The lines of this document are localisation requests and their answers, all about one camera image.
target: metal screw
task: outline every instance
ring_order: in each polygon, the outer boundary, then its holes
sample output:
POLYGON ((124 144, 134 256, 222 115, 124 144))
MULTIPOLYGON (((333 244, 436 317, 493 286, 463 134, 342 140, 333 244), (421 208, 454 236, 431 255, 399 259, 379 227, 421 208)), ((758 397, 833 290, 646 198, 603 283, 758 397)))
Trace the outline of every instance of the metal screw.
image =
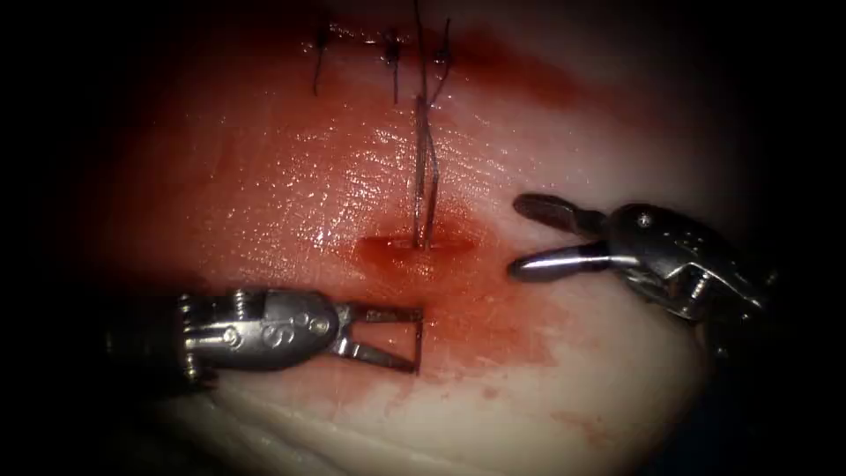
POLYGON ((262 340, 268 347, 276 348, 283 342, 290 343, 293 340, 293 328, 291 326, 273 327, 268 325, 262 331, 262 340))
POLYGON ((234 327, 227 327, 223 332, 223 342, 230 347, 237 347, 241 343, 241 334, 234 327))
POLYGON ((637 226, 641 228, 649 228, 652 226, 652 216, 646 212, 637 217, 637 226))
POLYGON ((304 312, 293 317, 293 325, 297 325, 300 327, 307 326, 309 321, 311 321, 311 316, 304 312))
POLYGON ((325 317, 315 317, 311 324, 308 325, 308 330, 318 336, 322 336, 329 331, 329 321, 325 317))
POLYGON ((235 291, 233 295, 234 305, 235 305, 235 317, 239 321, 243 321, 246 311, 244 309, 244 301, 247 299, 247 295, 244 293, 243 289, 238 289, 235 291))

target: metal rivet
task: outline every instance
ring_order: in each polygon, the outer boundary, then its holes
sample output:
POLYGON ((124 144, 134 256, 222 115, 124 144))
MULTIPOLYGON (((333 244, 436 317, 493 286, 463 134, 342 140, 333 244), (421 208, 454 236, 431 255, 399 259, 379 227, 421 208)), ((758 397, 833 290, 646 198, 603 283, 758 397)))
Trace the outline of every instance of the metal rivet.
POLYGON ((293 317, 293 325, 305 327, 311 321, 311 316, 306 313, 300 313, 293 317))
POLYGON ((652 216, 646 212, 641 213, 637 217, 637 226, 641 228, 649 228, 652 226, 652 216))
POLYGON ((179 310, 183 314, 188 314, 191 311, 191 296, 183 294, 179 296, 179 310))
POLYGON ((230 347, 237 347, 241 343, 241 334, 234 327, 227 327, 223 332, 223 342, 230 347))
POLYGON ((288 344, 293 340, 293 328, 291 326, 274 327, 268 325, 262 331, 262 340, 270 348, 276 348, 280 344, 288 344))
POLYGON ((329 321, 325 317, 316 317, 308 325, 308 330, 318 336, 322 336, 329 331, 329 321))
POLYGON ((188 377, 189 380, 194 381, 200 374, 199 368, 197 368, 196 362, 194 362, 194 354, 188 353, 185 355, 185 376, 188 377))

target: silver metal instrument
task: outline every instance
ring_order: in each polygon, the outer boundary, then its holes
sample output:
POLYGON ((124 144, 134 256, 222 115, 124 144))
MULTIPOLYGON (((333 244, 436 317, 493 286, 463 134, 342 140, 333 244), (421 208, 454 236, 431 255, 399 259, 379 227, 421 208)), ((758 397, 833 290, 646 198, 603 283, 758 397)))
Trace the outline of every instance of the silver metal instrument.
POLYGON ((421 309, 334 302, 317 291, 238 289, 226 296, 183 295, 186 376, 215 368, 279 370, 328 353, 405 373, 419 371, 421 309), (406 359, 353 340, 356 322, 409 323, 417 355, 406 359))
MULTIPOLYGON (((624 205, 605 215, 544 194, 522 194, 515 210, 590 243, 518 257, 508 275, 551 282, 612 270, 648 302, 691 323, 739 325, 766 311, 772 270, 748 263, 719 233, 672 210, 624 205)), ((724 356, 719 343, 712 349, 724 356)))

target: dark background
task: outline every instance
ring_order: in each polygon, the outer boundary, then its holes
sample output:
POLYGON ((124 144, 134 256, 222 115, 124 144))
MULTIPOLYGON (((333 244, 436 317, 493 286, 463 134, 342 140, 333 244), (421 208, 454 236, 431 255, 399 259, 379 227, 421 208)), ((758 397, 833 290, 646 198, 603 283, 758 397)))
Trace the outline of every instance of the dark background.
MULTIPOLYGON (((279 3, 275 12, 282 16, 286 8, 293 6, 279 3)), ((750 249, 777 263, 783 275, 773 319, 784 326, 776 326, 778 332, 768 334, 771 339, 752 346, 756 353, 741 355, 720 372, 701 404, 682 422, 678 435, 646 463, 642 473, 784 469, 799 460, 804 438, 797 400, 798 389, 803 388, 798 380, 804 372, 798 367, 796 331, 798 304, 805 300, 797 280, 804 257, 786 250, 798 245, 791 230, 804 225, 805 205, 797 194, 807 183, 799 165, 807 145, 804 128, 812 120, 799 114, 807 101, 806 81, 801 79, 807 69, 798 28, 808 26, 796 11, 779 11, 772 4, 766 10, 755 4, 713 2, 606 4, 603 8, 623 17, 648 18, 652 27, 683 41, 692 56, 707 58, 732 86, 753 131, 748 143, 738 145, 747 152, 758 185, 749 190, 761 217, 750 249)), ((130 410, 122 401, 104 397, 101 386, 79 378, 80 362, 74 359, 78 349, 69 336, 85 331, 85 308, 96 306, 97 300, 81 301, 79 296, 87 295, 82 290, 97 277, 85 275, 63 259, 67 247, 56 246, 63 237, 62 228, 55 227, 61 217, 55 216, 51 205, 72 199, 62 195, 67 185, 88 167, 108 160, 113 128, 122 114, 143 106, 132 99, 143 95, 128 92, 157 87, 151 80, 155 71, 176 61, 168 55, 169 45, 191 28, 201 27, 205 15, 236 19, 243 14, 214 4, 144 2, 45 6, 43 11, 7 18, 15 38, 7 43, 13 51, 7 58, 13 86, 7 86, 6 92, 9 102, 20 106, 19 112, 13 110, 22 126, 12 141, 21 141, 22 147, 19 152, 13 148, 7 152, 8 190, 14 191, 14 203, 25 204, 16 208, 26 212, 31 207, 22 221, 27 224, 22 235, 27 238, 24 249, 33 249, 21 255, 22 278, 33 293, 25 294, 24 301, 37 303, 36 309, 56 305, 63 309, 58 322, 72 323, 62 325, 63 331, 50 332, 57 342, 50 338, 53 347, 30 359, 28 367, 39 371, 25 369, 26 381, 32 379, 29 388, 48 386, 49 399, 42 402, 45 393, 38 392, 28 403, 36 405, 33 412, 45 418, 41 428, 49 432, 50 454, 57 459, 63 455, 65 470, 231 472, 171 428, 130 410), (25 180, 13 173, 15 167, 23 170, 25 180), (44 302, 45 289, 50 290, 50 302, 44 302), (45 367, 39 365, 41 359, 47 361, 45 367)), ((37 450, 45 438, 39 433, 25 446, 37 450)))

